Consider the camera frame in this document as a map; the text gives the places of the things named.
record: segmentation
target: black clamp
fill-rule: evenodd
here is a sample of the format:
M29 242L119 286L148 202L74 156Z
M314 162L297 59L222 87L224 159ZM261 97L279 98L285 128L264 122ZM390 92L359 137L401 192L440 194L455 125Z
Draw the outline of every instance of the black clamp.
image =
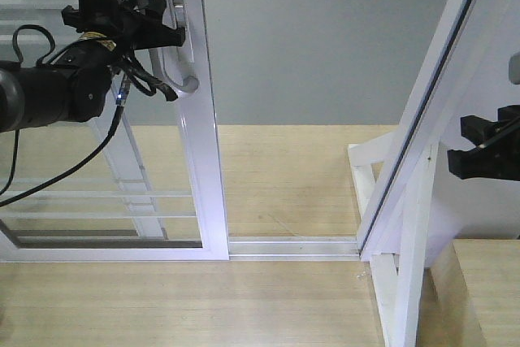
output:
M461 118L461 135L475 148L449 150L448 169L461 179L520 180L520 105L498 109L496 122Z

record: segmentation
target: black cable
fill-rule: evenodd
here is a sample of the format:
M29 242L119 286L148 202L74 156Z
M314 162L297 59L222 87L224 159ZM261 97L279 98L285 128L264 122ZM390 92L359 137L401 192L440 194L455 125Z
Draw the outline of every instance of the black cable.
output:
M137 78L136 78L136 68L133 66L132 62L129 59L123 58L118 64L124 73L127 74L128 79L130 79L135 85L135 87L142 92L144 95L148 97L153 97L157 90L153 85L148 85L149 89L147 89Z
M0 195L4 194L10 187L11 183L13 183L13 179L15 178L16 172L16 159L18 158L18 142L20 140L20 130L15 131L15 145L13 146L13 160L11 162L11 171L9 172L9 179L7 180L6 185L0 190Z
M43 56L41 56L36 61L36 65L41 66L43 63L43 59L45 57L47 57L49 54L51 54L52 52L54 52L54 49L56 49L56 42L54 41L52 34L50 33L49 30L40 26L39 24L22 24L19 28L17 28L15 30L15 32L13 33L11 43L13 45L13 50L15 51L16 57L18 58L18 61L20 64L24 62L24 55L22 54L22 51L20 50L20 47L18 46L18 33L21 30L36 30L36 31L42 33L45 36L45 38L47 38L47 40L49 41L49 45L50 45L49 51L47 53L45 53Z
M19 201L20 199L26 198L29 195L33 195L34 193L37 193L38 191L46 189L47 187L51 186L52 184L55 184L55 183L59 182L60 180L65 179L66 177L72 175L73 173L78 171L80 168L82 168L85 164L90 162L93 158L95 158L99 154L99 152L102 151L103 148L105 148L105 146L109 143L109 141L115 135L115 131L117 130L117 127L121 120L121 116L123 115L123 110L124 110L124 106L117 106L115 108L114 118L112 119L112 124L110 125L110 129L108 130L108 133L106 134L105 140L103 140L102 143L99 144L97 146L97 148L94 151L92 151L92 153L89 154L86 158L84 158L79 163L77 163L74 167L63 172L62 174L60 174L50 180L47 180L46 182L39 184L38 186L33 187L32 189L24 191L23 193L15 195L14 197L8 198L5 201L1 201L0 207L10 205L13 202Z
M157 90L161 91L168 102L173 102L179 97L172 87L170 87L169 85L164 83L159 78L157 78L153 75L150 75L143 68L141 63L139 63L139 60L137 60L136 55L133 52L127 53L127 56L125 59L130 64L130 66L132 68L132 73L135 76L137 76L139 79L146 82L146 84L149 86L149 89L151 91L153 91L154 94L156 93Z

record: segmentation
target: beige floor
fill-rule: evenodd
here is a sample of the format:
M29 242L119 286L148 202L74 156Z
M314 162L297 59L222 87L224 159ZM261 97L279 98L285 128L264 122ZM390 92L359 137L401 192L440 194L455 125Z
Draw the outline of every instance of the beige floor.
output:
M224 190L230 236L350 236L358 209L347 159L347 145L393 130L393 126L219 126ZM176 127L133 129L147 173L157 190L189 189L189 176ZM11 134L0 134L0 153L11 153ZM17 178L49 178L71 167L97 144L86 127L49 127L22 131ZM0 160L7 176L9 158ZM117 189L103 157L73 178L98 183L65 182L52 189ZM16 184L25 189L28 184ZM187 198L161 200L162 211L191 211ZM55 204L40 200L6 210L124 212L112 202ZM197 236L195 219L168 220L170 237ZM131 229L130 220L14 220L16 229Z
M1 264L0 345L382 346L359 262Z
M392 129L219 127L230 235L354 234L347 144ZM176 129L137 128L136 138L157 188L182 189ZM52 175L76 154L58 145L39 151L36 165L29 150L21 160L29 176L35 167ZM104 175L97 164L81 175ZM5 346L384 345L370 270L359 262L0 264L0 308ZM419 346L447 346L441 320L426 280Z
M514 347L520 340L520 241L455 240L431 268L452 345Z
M393 126L220 126L230 236L358 229L347 145Z

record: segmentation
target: aluminum door frame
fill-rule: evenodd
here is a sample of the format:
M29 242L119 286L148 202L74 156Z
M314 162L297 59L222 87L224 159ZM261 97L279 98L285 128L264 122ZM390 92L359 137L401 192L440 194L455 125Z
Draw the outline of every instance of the aluminum door frame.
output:
M220 153L215 119L210 63L206 42L203 0L184 0L193 48L189 75L178 75L167 50L152 56L154 70L174 81L186 76L198 80L198 88L176 101L176 119L183 140L193 200L201 234L202 248L118 248L118 249L33 249L19 248L0 233L0 261L150 261L150 260L228 260L228 227L223 195Z

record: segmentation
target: robotic arm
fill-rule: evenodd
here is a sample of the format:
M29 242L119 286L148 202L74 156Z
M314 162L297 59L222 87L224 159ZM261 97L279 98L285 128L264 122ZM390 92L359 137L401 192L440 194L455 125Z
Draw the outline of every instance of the robotic arm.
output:
M0 132L99 116L112 77L121 71L142 93L159 90L167 101L177 99L175 90L139 64L134 51L182 46L184 28L162 24L167 0L151 0L141 12L136 6L136 0L79 0L78 9L65 7L63 22L82 35L46 62L55 47L50 33L35 25L17 29L13 48L19 61L0 61ZM35 67L21 67L16 40L22 29L36 29L50 41L51 51Z

